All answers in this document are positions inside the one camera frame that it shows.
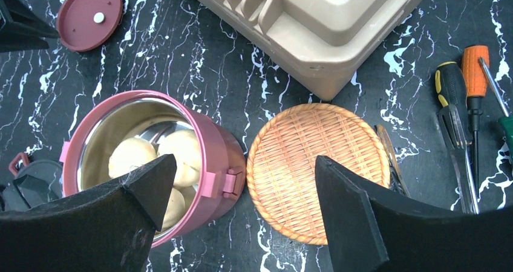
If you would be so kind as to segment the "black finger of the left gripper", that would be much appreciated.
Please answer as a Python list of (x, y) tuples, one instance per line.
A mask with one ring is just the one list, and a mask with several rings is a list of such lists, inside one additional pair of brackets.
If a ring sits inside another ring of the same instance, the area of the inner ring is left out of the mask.
[(1, 53), (47, 49), (46, 38), (60, 36), (20, 0), (1, 0)]

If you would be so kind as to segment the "red round lid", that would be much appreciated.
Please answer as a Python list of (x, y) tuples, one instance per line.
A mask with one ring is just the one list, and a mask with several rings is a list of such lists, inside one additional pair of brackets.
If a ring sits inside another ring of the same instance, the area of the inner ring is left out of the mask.
[(114, 33), (122, 12), (122, 0), (65, 0), (56, 22), (62, 45), (77, 52), (99, 47)]

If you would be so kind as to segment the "red steel lunch bowl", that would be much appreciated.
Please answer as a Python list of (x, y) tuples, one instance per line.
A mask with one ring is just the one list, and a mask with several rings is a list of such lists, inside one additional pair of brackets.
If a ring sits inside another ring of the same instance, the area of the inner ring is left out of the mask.
[(62, 146), (62, 194), (70, 196), (109, 180), (108, 159), (126, 138), (160, 141), (192, 129), (201, 150), (201, 177), (192, 204), (173, 227), (156, 235), (153, 246), (183, 236), (226, 214), (242, 194), (246, 160), (237, 139), (208, 116), (152, 90), (126, 91), (94, 107)]

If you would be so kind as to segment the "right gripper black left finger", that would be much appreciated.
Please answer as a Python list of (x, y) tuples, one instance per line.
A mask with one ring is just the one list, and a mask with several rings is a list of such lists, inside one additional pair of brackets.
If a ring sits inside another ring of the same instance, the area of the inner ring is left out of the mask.
[(176, 161), (26, 211), (1, 213), (2, 271), (142, 271), (163, 227)]

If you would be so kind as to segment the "metal food tongs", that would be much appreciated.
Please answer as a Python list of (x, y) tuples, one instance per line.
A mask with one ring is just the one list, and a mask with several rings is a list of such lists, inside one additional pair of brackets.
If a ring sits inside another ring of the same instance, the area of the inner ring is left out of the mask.
[[(449, 104), (443, 107), (438, 113), (438, 120), (449, 158), (453, 164), (454, 175), (460, 192), (462, 212), (479, 214), (480, 209), (471, 169), (469, 147), (456, 105)], [(374, 130), (387, 153), (390, 165), (390, 182), (393, 188), (400, 194), (410, 197), (387, 130), (382, 125), (375, 125)]]

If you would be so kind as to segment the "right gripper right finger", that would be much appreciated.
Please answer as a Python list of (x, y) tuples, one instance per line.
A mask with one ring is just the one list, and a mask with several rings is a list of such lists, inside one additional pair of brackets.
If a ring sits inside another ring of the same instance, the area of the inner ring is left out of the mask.
[(467, 214), (416, 201), (327, 156), (315, 183), (334, 271), (511, 271), (512, 207)]

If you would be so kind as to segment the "steamed bun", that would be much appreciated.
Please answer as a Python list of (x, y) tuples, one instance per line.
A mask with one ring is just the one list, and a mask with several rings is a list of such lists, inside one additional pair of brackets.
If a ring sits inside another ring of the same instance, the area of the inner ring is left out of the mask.
[(153, 145), (142, 138), (123, 140), (113, 151), (108, 162), (108, 175), (117, 178), (157, 158)]
[(185, 198), (181, 191), (173, 187), (163, 219), (162, 232), (175, 226), (185, 213)]
[(176, 160), (174, 186), (187, 187), (199, 182), (202, 155), (194, 130), (179, 130), (165, 137), (158, 146), (157, 155), (165, 154), (173, 154)]

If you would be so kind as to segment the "steamed bun front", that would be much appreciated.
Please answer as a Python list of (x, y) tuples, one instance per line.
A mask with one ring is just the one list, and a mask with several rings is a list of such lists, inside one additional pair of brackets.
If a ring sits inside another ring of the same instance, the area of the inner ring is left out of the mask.
[(157, 155), (165, 154), (173, 154), (176, 160), (174, 186), (187, 187), (199, 182), (202, 155), (194, 130), (179, 130), (165, 137), (158, 146)]

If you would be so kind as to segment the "dark transparent round lid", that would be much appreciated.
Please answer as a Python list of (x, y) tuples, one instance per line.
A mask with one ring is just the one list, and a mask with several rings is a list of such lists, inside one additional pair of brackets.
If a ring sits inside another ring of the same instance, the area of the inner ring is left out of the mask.
[(1, 186), (1, 211), (27, 211), (62, 198), (62, 165), (53, 160), (30, 161), (18, 153), (8, 165), (13, 178)]

